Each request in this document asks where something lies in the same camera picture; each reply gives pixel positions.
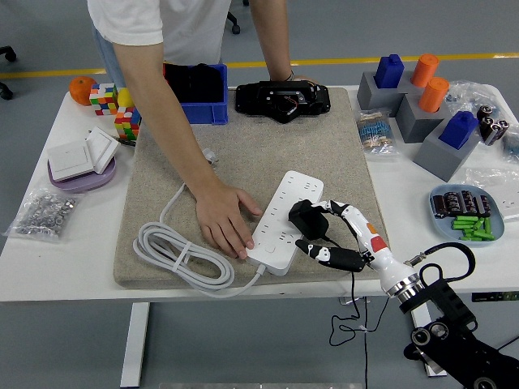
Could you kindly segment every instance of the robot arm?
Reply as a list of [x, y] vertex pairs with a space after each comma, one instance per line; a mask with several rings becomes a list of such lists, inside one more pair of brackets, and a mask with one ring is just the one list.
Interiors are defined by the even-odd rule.
[[[297, 203], [290, 212], [300, 227], [301, 203]], [[347, 271], [361, 271], [364, 265], [376, 270], [380, 275], [380, 286], [390, 297], [400, 301], [400, 309], [404, 314], [432, 301], [443, 313], [425, 327], [415, 328], [411, 333], [411, 344], [404, 351], [408, 359], [424, 361], [433, 370], [445, 370], [467, 389], [517, 389], [519, 387], [519, 361], [501, 354], [495, 348], [477, 340], [474, 330], [477, 327], [476, 318], [463, 301], [450, 288], [448, 282], [460, 280], [469, 276], [475, 267], [472, 251], [461, 243], [445, 243], [435, 246], [409, 262], [401, 263], [395, 260], [391, 250], [382, 237], [376, 232], [369, 221], [355, 207], [327, 201], [306, 206], [304, 213], [332, 213], [339, 216], [348, 225], [356, 237], [360, 252], [353, 254], [352, 250], [341, 248], [326, 248], [298, 240], [296, 245], [313, 259], [324, 266]], [[433, 252], [446, 246], [462, 250], [469, 259], [469, 270], [463, 277], [443, 278], [441, 267], [429, 264], [422, 268], [420, 274], [413, 265], [420, 262]], [[427, 285], [422, 279], [422, 273], [427, 267], [435, 267], [440, 272], [439, 279]]]

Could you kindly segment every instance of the coiled white cord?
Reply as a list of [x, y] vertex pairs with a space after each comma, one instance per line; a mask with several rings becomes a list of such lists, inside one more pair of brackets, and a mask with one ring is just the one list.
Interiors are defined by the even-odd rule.
[[[215, 293], [229, 287], [233, 283], [233, 266], [224, 256], [193, 244], [164, 223], [166, 213], [184, 191], [185, 187], [186, 184], [183, 183], [175, 196], [166, 204], [158, 222], [146, 223], [140, 228], [138, 237], [133, 241], [133, 250], [141, 259], [177, 274], [191, 287], [199, 290], [206, 296], [227, 298], [245, 292], [263, 275], [265, 271], [264, 265], [258, 267], [254, 278], [243, 288], [232, 293]], [[180, 251], [179, 256], [175, 254], [172, 247]], [[215, 264], [220, 270], [220, 276], [211, 278], [192, 271], [188, 266], [188, 261], [191, 257], [204, 259]]]

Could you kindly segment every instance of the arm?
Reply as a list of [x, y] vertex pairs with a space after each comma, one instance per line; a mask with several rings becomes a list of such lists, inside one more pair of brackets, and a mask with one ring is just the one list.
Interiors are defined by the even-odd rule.
[[251, 14], [272, 81], [289, 78], [289, 24], [286, 0], [251, 0]]
[[127, 87], [153, 138], [196, 198], [202, 233], [228, 255], [246, 258], [252, 235], [239, 204], [261, 210], [252, 197], [221, 182], [200, 151], [182, 106], [162, 76], [163, 47], [114, 44]]

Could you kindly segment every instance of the colorful cube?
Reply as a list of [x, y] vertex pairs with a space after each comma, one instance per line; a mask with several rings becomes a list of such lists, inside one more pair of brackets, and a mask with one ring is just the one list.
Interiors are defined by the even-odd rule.
[[118, 112], [117, 87], [114, 83], [95, 83], [90, 90], [90, 102], [96, 115], [115, 115]]
[[115, 115], [115, 129], [119, 138], [136, 140], [142, 117], [136, 107], [119, 107]]

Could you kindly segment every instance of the chair wheel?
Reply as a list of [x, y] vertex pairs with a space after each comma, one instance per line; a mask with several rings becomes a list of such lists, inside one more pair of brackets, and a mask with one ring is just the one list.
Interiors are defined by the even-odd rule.
[[14, 51], [6, 53], [6, 60], [9, 62], [14, 62], [16, 60], [16, 53]]
[[13, 98], [13, 92], [11, 92], [4, 83], [0, 83], [0, 97], [3, 100], [10, 100]]

